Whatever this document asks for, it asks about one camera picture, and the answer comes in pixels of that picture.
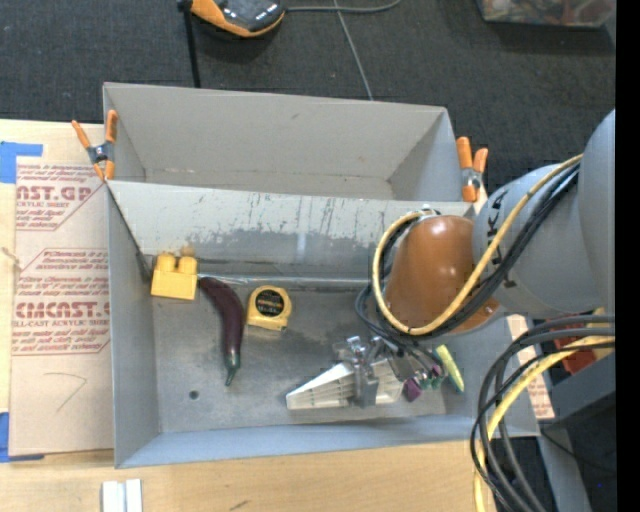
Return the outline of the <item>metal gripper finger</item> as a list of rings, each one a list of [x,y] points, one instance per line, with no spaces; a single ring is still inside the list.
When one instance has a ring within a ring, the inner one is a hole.
[[[349,364],[368,364],[371,351],[371,342],[362,340],[359,336],[352,336],[333,344],[336,359]]]
[[[376,405],[379,378],[373,367],[365,363],[354,365],[354,401],[360,407]]]

